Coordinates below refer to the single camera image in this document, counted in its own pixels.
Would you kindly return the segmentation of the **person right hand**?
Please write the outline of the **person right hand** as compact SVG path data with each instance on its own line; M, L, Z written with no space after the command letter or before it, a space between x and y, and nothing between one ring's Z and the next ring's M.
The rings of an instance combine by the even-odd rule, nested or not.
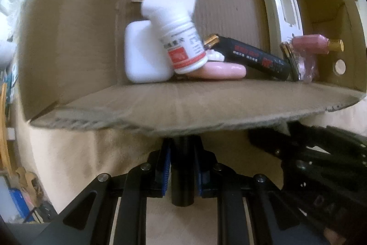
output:
M337 232L329 228L324 229L323 235L328 240L330 245L344 245L346 242L345 237L339 235Z

